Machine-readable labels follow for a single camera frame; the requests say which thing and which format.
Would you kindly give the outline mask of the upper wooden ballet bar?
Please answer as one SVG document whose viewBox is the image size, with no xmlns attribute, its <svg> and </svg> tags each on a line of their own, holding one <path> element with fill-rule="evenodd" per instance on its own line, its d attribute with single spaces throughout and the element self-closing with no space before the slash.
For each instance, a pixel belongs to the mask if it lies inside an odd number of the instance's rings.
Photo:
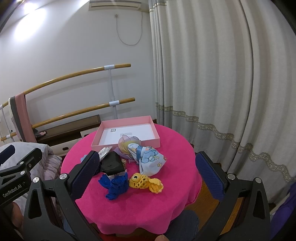
<svg viewBox="0 0 296 241">
<path fill-rule="evenodd" d="M 39 85 L 36 85 L 36 86 L 34 86 L 34 87 L 32 87 L 32 88 L 24 91 L 23 92 L 24 98 L 29 93 L 32 93 L 32 92 L 34 92 L 36 90 L 39 90 L 41 88 L 44 88 L 46 86 L 49 86 L 49 85 L 52 85 L 52 84 L 61 82 L 63 80 L 67 80 L 67 79 L 70 79 L 70 78 L 74 78 L 74 77 L 78 77 L 78 76 L 82 76 L 82 75 L 86 75 L 86 74 L 91 74 L 91 73 L 95 73 L 95 72 L 111 71 L 111 70 L 114 70 L 114 69 L 130 68 L 130 67 L 131 67 L 131 64 L 130 63 L 126 63 L 126 64 L 115 64 L 115 65 L 106 65 L 106 66 L 103 66 L 103 67 L 97 67 L 97 68 L 87 69 L 87 70 L 83 70 L 83 71 L 78 71 L 78 72 L 75 72 L 75 73 L 71 73 L 71 74 L 68 74 L 68 75 L 64 75 L 64 76 L 61 76 L 61 77 L 58 77 L 58 78 L 51 79 L 51 80 L 46 81 L 44 83 L 41 83 Z M 97 110 L 97 109 L 113 107 L 113 106 L 117 106 L 117 105 L 124 104 L 124 103 L 130 103 L 130 102 L 134 102 L 134 101 L 135 101 L 135 98 L 134 97 L 123 99 L 123 100 L 118 100 L 118 101 L 115 101 L 114 100 L 114 101 L 111 102 L 113 105 L 110 105 L 109 103 L 104 103 L 104 104 L 100 104 L 98 106 L 89 107 L 89 108 L 87 108 L 87 110 L 88 111 L 93 111 L 93 110 Z"/>
</svg>

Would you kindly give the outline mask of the yellow crochet fish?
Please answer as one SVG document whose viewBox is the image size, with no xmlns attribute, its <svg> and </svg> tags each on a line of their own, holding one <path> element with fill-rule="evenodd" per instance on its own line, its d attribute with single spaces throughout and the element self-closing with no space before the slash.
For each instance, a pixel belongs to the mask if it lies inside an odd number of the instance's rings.
<svg viewBox="0 0 296 241">
<path fill-rule="evenodd" d="M 134 189 L 148 189 L 150 192 L 161 193 L 164 186 L 158 178 L 150 178 L 147 175 L 134 173 L 129 179 L 129 187 Z"/>
</svg>

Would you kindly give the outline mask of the bag of white beads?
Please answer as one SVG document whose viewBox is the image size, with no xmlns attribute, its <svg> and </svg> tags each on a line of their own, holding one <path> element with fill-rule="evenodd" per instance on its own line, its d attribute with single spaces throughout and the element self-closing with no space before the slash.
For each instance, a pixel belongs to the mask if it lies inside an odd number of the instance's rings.
<svg viewBox="0 0 296 241">
<path fill-rule="evenodd" d="M 99 152 L 99 159 L 102 161 L 111 151 L 112 146 L 103 147 Z"/>
</svg>

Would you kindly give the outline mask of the low brown white cabinet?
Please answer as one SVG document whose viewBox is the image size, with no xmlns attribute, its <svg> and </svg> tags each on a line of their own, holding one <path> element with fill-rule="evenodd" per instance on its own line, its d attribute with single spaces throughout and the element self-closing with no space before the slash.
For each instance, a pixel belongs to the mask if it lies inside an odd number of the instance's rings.
<svg viewBox="0 0 296 241">
<path fill-rule="evenodd" d="M 100 124 L 100 115 L 93 115 L 44 130 L 45 135 L 37 142 L 48 145 L 55 155 L 63 158 L 79 140 L 95 132 Z"/>
</svg>

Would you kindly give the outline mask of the wooden ballet bar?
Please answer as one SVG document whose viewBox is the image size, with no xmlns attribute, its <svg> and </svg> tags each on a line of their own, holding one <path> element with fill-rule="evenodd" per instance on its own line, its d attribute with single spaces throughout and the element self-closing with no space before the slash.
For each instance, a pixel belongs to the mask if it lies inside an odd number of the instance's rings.
<svg viewBox="0 0 296 241">
<path fill-rule="evenodd" d="M 39 123 L 36 123 L 36 124 L 32 125 L 32 128 L 39 128 L 41 126 L 45 126 L 45 125 L 48 125 L 50 123 L 61 121 L 63 119 L 70 118 L 70 117 L 73 117 L 73 116 L 76 116 L 76 115 L 79 115 L 79 114 L 88 113 L 88 112 L 91 112 L 91 111 L 95 111 L 95 110 L 99 110 L 99 109 L 103 109 L 103 108 L 108 108 L 108 107 L 115 107 L 115 106 L 120 105 L 120 104 L 125 104 L 125 103 L 129 103 L 129 102 L 134 102 L 134 101 L 135 101 L 134 97 L 126 98 L 126 99 L 122 99 L 122 100 L 113 100 L 113 101 L 110 101 L 108 103 L 99 104 L 99 105 L 91 106 L 91 107 L 88 107 L 88 108 L 79 109 L 79 110 L 76 110 L 76 111 L 73 111 L 73 112 L 70 112 L 70 113 L 66 113 L 66 114 L 56 116 L 54 118 L 50 118 L 50 119 L 45 120 L 45 121 L 41 121 Z"/>
<path fill-rule="evenodd" d="M 87 69 L 87 70 L 83 70 L 83 71 L 78 71 L 78 72 L 75 72 L 75 73 L 71 73 L 71 74 L 68 74 L 68 75 L 64 75 L 64 76 L 61 76 L 61 77 L 58 77 L 58 78 L 51 79 L 51 80 L 46 81 L 44 83 L 41 83 L 39 85 L 36 85 L 36 86 L 34 86 L 34 87 L 32 87 L 32 88 L 24 91 L 23 92 L 24 98 L 29 93 L 32 93 L 32 92 L 34 92 L 36 90 L 39 90 L 41 88 L 44 88 L 46 86 L 49 86 L 49 85 L 52 85 L 52 84 L 61 82 L 63 80 L 67 80 L 67 79 L 70 79 L 70 78 L 74 78 L 74 77 L 78 77 L 78 76 L 82 76 L 82 75 L 86 75 L 86 74 L 91 74 L 91 73 L 95 73 L 95 72 L 111 71 L 111 70 L 114 70 L 114 69 L 130 68 L 130 67 L 131 67 L 131 64 L 130 63 L 126 63 L 126 64 L 115 64 L 115 65 L 106 65 L 106 66 L 103 66 L 103 67 L 97 67 L 97 68 Z M 135 98 L 134 97 L 123 99 L 123 100 L 118 100 L 118 101 L 115 101 L 114 100 L 114 101 L 111 102 L 113 105 L 110 105 L 109 103 L 104 103 L 104 104 L 100 104 L 98 106 L 89 107 L 89 108 L 87 108 L 87 110 L 88 111 L 93 111 L 93 110 L 97 110 L 97 109 L 113 107 L 113 106 L 117 106 L 117 105 L 124 104 L 124 103 L 130 103 L 130 102 L 134 102 L 134 101 L 135 101 Z"/>
</svg>

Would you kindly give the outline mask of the white printed paper sheet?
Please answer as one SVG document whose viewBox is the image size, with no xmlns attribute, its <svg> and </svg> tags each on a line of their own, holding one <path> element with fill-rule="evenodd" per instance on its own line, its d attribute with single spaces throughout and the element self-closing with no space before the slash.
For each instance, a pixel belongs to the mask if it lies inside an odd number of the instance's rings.
<svg viewBox="0 0 296 241">
<path fill-rule="evenodd" d="M 117 144 L 122 135 L 138 137 L 141 141 L 154 139 L 150 124 L 105 128 L 100 137 L 99 145 Z"/>
</svg>

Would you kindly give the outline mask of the light blue cartoon cloth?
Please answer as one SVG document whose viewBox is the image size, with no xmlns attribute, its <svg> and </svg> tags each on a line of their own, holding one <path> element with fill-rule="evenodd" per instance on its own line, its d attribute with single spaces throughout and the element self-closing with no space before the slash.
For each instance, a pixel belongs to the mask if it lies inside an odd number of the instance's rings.
<svg viewBox="0 0 296 241">
<path fill-rule="evenodd" d="M 139 171 L 142 175 L 151 177 L 159 173 L 167 161 L 167 158 L 153 147 L 143 147 L 136 143 L 130 143 L 127 148 L 132 158 L 139 165 Z"/>
</svg>

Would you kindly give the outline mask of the pink grey yoga mat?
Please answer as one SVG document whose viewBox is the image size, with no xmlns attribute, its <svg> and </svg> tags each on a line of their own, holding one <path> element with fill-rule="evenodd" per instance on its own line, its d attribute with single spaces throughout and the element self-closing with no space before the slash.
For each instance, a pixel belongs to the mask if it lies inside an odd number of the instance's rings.
<svg viewBox="0 0 296 241">
<path fill-rule="evenodd" d="M 35 134 L 30 123 L 25 94 L 22 92 L 9 98 L 11 121 L 16 135 L 22 142 L 36 143 Z"/>
</svg>

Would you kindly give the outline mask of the black leather pouch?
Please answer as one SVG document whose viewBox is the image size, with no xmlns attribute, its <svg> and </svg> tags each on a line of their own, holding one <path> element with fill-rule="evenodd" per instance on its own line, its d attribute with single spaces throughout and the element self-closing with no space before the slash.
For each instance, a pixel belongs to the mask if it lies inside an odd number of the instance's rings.
<svg viewBox="0 0 296 241">
<path fill-rule="evenodd" d="M 125 171 L 125 167 L 121 161 L 121 157 L 112 151 L 103 158 L 99 165 L 99 171 L 107 176 L 115 175 Z"/>
</svg>

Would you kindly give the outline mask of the white air conditioner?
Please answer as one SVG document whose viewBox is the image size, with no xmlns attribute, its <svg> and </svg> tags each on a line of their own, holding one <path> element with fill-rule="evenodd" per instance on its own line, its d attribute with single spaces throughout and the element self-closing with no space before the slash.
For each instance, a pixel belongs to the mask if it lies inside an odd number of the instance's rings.
<svg viewBox="0 0 296 241">
<path fill-rule="evenodd" d="M 141 6 L 140 1 L 89 1 L 89 10 L 128 9 L 139 11 Z"/>
</svg>

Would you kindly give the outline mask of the pink round tablecloth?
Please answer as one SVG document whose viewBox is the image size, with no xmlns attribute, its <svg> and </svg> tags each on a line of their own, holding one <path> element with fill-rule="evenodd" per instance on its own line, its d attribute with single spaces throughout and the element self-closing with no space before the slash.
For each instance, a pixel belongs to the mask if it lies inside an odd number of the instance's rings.
<svg viewBox="0 0 296 241">
<path fill-rule="evenodd" d="M 128 235 L 137 228 L 165 233 L 170 222 L 197 199 L 202 178 L 193 147 L 170 128 L 156 125 L 156 130 L 159 148 L 144 144 L 132 151 L 141 151 L 144 163 L 155 164 L 158 173 L 143 174 L 131 160 L 121 177 L 109 179 L 103 172 L 95 175 L 76 200 L 82 214 L 101 233 Z"/>
</svg>

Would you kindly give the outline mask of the cream lace-trimmed curtain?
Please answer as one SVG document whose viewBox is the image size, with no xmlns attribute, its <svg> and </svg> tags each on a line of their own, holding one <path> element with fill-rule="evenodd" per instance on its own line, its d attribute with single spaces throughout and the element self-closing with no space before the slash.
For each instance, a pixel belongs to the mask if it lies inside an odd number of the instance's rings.
<svg viewBox="0 0 296 241">
<path fill-rule="evenodd" d="M 272 1 L 150 1 L 156 113 L 279 202 L 295 182 L 295 33 Z"/>
</svg>

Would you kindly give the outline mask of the blue knitted yarn toy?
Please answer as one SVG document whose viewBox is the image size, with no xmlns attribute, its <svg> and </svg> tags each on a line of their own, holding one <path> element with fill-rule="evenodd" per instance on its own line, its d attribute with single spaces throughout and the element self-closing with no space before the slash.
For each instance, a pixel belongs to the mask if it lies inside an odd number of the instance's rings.
<svg viewBox="0 0 296 241">
<path fill-rule="evenodd" d="M 98 182 L 102 187 L 108 190 L 108 193 L 105 196 L 108 200 L 117 199 L 119 195 L 125 193 L 129 188 L 128 173 L 115 176 L 111 180 L 106 174 L 103 174 Z"/>
</svg>

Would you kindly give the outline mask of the white barre stand post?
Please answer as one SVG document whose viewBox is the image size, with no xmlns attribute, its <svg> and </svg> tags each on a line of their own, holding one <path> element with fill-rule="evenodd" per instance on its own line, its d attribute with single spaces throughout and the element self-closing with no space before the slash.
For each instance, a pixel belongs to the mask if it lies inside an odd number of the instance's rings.
<svg viewBox="0 0 296 241">
<path fill-rule="evenodd" d="M 117 120 L 118 116 L 117 116 L 116 106 L 119 105 L 119 100 L 115 99 L 114 90 L 113 90 L 112 74 L 111 74 L 111 71 L 113 69 L 115 69 L 115 65 L 106 65 L 106 66 L 104 66 L 104 70 L 108 71 L 108 75 L 109 75 L 109 94 L 110 94 L 109 105 L 112 107 L 114 119 Z"/>
</svg>

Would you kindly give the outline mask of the lower wooden ballet bar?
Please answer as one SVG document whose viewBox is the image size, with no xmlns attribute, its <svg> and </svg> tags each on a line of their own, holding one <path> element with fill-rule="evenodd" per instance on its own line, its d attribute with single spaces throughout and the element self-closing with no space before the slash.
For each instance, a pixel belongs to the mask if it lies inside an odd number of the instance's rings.
<svg viewBox="0 0 296 241">
<path fill-rule="evenodd" d="M 134 97 L 126 98 L 126 99 L 122 99 L 122 100 L 113 100 L 113 101 L 110 101 L 108 103 L 99 104 L 99 105 L 91 106 L 91 107 L 88 107 L 88 108 L 79 109 L 79 110 L 76 110 L 76 111 L 73 111 L 73 112 L 70 112 L 70 113 L 66 113 L 66 114 L 56 116 L 54 118 L 50 118 L 50 119 L 45 120 L 45 121 L 41 121 L 39 123 L 36 123 L 36 124 L 32 125 L 32 128 L 39 128 L 41 126 L 45 126 L 45 125 L 48 125 L 50 123 L 61 121 L 63 119 L 70 118 L 70 117 L 73 117 L 73 116 L 76 116 L 76 115 L 79 115 L 79 114 L 88 113 L 88 112 L 91 112 L 91 111 L 95 111 L 95 110 L 99 110 L 99 109 L 103 109 L 103 108 L 108 108 L 108 107 L 115 107 L 115 106 L 120 105 L 120 104 L 125 104 L 125 103 L 129 103 L 129 102 L 134 102 L 134 101 L 135 101 Z"/>
</svg>

